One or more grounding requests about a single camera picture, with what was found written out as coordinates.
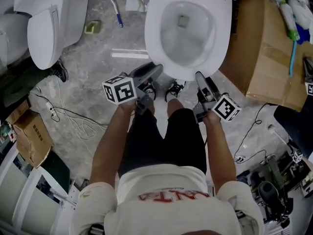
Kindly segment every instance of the gray floor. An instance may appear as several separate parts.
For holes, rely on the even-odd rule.
[[[132,69],[147,63],[143,59],[112,58],[112,48],[123,49],[145,49],[144,46],[144,23],[145,13],[126,12],[125,1],[117,0],[124,27],[120,28],[116,22],[116,15],[110,0],[89,0],[87,11],[87,22],[91,20],[101,20],[102,30],[97,35],[83,34],[80,41],[64,49],[62,60],[69,73],[69,81],[60,82],[58,86],[57,78],[49,77],[38,84],[42,95],[46,96],[57,106],[61,106],[60,95],[66,109],[88,116],[100,123],[108,123],[114,113],[115,106],[106,101],[101,83],[122,71],[130,72]],[[242,107],[239,115],[228,124],[223,124],[227,142],[232,154],[235,153],[242,138],[254,122],[257,111],[264,102],[245,98],[233,84],[228,81],[219,71],[212,79],[219,87],[221,93],[228,92],[230,96]],[[164,136],[167,127],[166,103],[163,99],[165,89],[170,85],[171,78],[162,75],[157,87],[159,89],[158,98],[155,101],[156,118],[160,133]],[[197,103],[197,86],[195,82],[187,84],[181,93],[181,101],[186,108],[193,108]],[[78,138],[75,128],[70,120],[59,114],[60,122],[51,120],[51,113],[47,110],[45,100],[31,94],[30,100],[32,108],[38,111],[49,130],[54,141],[54,151],[59,154],[72,172],[72,176],[79,178],[89,178],[92,162],[92,154],[103,135],[103,130],[98,126],[84,122],[84,126],[89,125],[95,129],[92,131],[85,127],[91,138],[82,141]],[[275,107],[266,106],[259,114],[259,119],[263,123],[255,125],[243,143],[238,155],[249,158],[257,151],[266,149],[267,154],[281,154],[284,145],[267,131],[267,126],[273,123],[278,132],[285,138],[287,134],[273,118]],[[75,119],[81,125],[81,119]],[[201,124],[201,131],[205,139],[204,126]],[[86,135],[79,132],[82,138]],[[258,154],[244,164],[237,164],[237,173],[252,166],[257,166],[264,158],[263,154]]]

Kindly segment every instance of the white t-shirt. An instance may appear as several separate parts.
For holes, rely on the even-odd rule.
[[[201,230],[221,235],[264,232],[261,211],[248,185],[228,182],[216,197],[211,197],[202,171],[172,164],[126,173],[117,195],[107,183],[84,188],[70,234],[88,234],[92,224],[103,224],[106,235],[181,235]]]

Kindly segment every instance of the sneaker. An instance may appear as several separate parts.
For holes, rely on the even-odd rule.
[[[59,59],[52,67],[52,75],[57,76],[64,83],[68,80],[68,72]]]
[[[186,81],[175,79],[171,85],[171,87],[165,93],[165,102],[167,102],[168,94],[173,95],[174,97],[178,97],[179,93],[185,88]]]
[[[153,99],[153,101],[156,99],[156,97],[157,97],[157,90],[155,89],[153,84],[150,84],[150,83],[142,84],[138,88],[141,89],[146,94],[148,94],[149,97]]]

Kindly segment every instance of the blue toothbrush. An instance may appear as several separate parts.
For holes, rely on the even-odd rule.
[[[116,1],[115,0],[111,0],[111,2],[113,4],[113,7],[114,7],[114,10],[115,10],[115,13],[116,13],[116,17],[117,17],[117,20],[118,20],[118,23],[119,23],[119,26],[122,28],[123,27],[123,22],[122,22],[121,16],[118,13]]]

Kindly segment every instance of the brown cardboard box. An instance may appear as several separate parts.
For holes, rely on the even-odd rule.
[[[297,46],[292,78],[291,51],[292,40],[276,3],[234,2],[230,43],[220,71],[245,96],[300,111],[307,98],[302,59],[313,56],[313,46]]]
[[[25,111],[27,111],[29,109],[29,105],[27,100],[23,101],[23,103],[21,103],[19,105],[18,108],[16,108],[11,114],[10,116],[7,117],[7,119],[5,121],[9,122],[10,124],[14,124],[21,115],[24,114]]]
[[[53,146],[40,114],[27,110],[13,127],[17,133],[19,153],[32,166],[38,168]]]

